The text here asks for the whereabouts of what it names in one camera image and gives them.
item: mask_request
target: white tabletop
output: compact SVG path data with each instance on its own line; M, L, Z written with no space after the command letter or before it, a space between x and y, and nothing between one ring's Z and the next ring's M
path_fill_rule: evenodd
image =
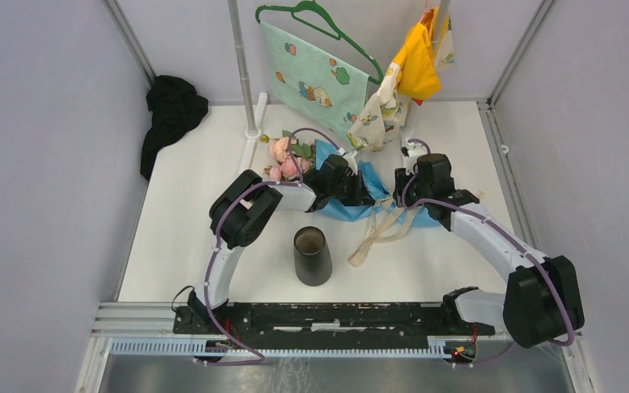
M262 129L280 137L283 129L306 126L322 129L287 106L269 105ZM160 152L119 301L170 301L181 287L202 281L215 241L208 210L237 176L245 128L242 106L212 106L197 129ZM457 188L471 190L496 219L512 228L475 103L424 103L414 119L414 136L428 142L433 151L447 154ZM314 137L303 135L301 140L308 142ZM363 160L373 162L391 189L393 171L401 164L398 149L389 146ZM262 174L269 162L266 145L258 146L253 170ZM378 216L378 222L384 215ZM242 255L230 286L230 299L289 303L431 301L466 286L505 291L505 283L488 262L440 226L412 228L397 242L375 244L362 266L354 268L347 259L364 239L366 224L367 219L343 223L320 213L275 213ZM322 229L333 258L332 277L320 287L308 287L295 275L292 237L307 225Z

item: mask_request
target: black cylindrical cup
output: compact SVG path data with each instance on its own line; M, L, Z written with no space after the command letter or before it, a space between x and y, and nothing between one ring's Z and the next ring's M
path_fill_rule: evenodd
M304 284L322 285L332 276L332 256L327 239L316 227L301 228L293 238L295 273Z

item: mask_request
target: blue cloth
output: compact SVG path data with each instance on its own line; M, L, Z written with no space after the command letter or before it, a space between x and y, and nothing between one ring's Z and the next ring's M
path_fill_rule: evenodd
M314 163L316 169L320 169L324 160L332 154L338 155L338 151L330 143L318 140L315 143L315 149L317 151L316 161ZM367 161L358 161L358 170L363 173L363 182L368 189L370 196L375 200L389 197L391 193L384 187L380 180L375 168ZM396 203L391 204L391 209L396 208ZM382 209L378 206L375 213L378 213ZM344 206L339 200L331 199L329 203L320 212L324 215L332 217L334 219L340 219L342 221L358 221L369 217L373 213L373 206ZM399 217L399 222L403 223L406 217L404 212ZM414 222L411 223L412 227L434 227L439 225L436 220L432 219L428 215L428 210L423 208L421 212L416 215Z

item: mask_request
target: black garment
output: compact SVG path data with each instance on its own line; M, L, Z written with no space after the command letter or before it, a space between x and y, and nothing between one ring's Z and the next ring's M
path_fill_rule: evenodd
M153 121L141 148L141 175L150 180L158 152L201 123L208 113L208 100L186 80L160 75L153 81L146 103Z

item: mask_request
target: green plastic hanger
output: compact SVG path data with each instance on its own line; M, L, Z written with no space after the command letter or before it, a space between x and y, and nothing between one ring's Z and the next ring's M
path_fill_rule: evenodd
M324 10L324 8L322 8L322 6L317 4L314 0L299 2L294 7L286 7L286 6L259 6L259 7L256 8L256 13L255 13L255 18L256 18L257 23L261 23L261 20L259 19L259 14L262 11L290 12L291 16L292 16L292 18L294 20L297 20L297 21L301 22L304 25L308 25L309 27L319 31L320 33L326 34L329 37L336 39L337 41L340 41L341 38L343 38L356 51L358 51L361 55L363 55L366 59L368 59L369 62L373 63L373 66L375 66L375 70L378 71L378 77L376 79L373 79L373 77L370 76L369 77L370 82L373 82L374 84L381 84L382 83L382 78L384 77L384 74L382 73L382 69L380 68L380 66L377 63L377 61L372 56L370 56L368 53L366 53L365 50L362 47L360 47L360 45L358 45L357 43L355 43L355 41L353 41L350 37L348 37L346 35L346 33L342 32L341 29L339 29L338 26L336 26L336 24L334 23L334 20L329 15L329 13L326 10ZM307 20L304 20L304 19L300 18L299 16L296 16L295 14L297 12L300 12L300 11L312 11L315 14L321 16L322 19L324 19L324 21L327 22L329 27L331 27L332 30L334 30L338 35L337 34L332 34L332 33L328 32L327 30L322 29L321 27L319 27L317 25L313 25L312 23L308 22Z

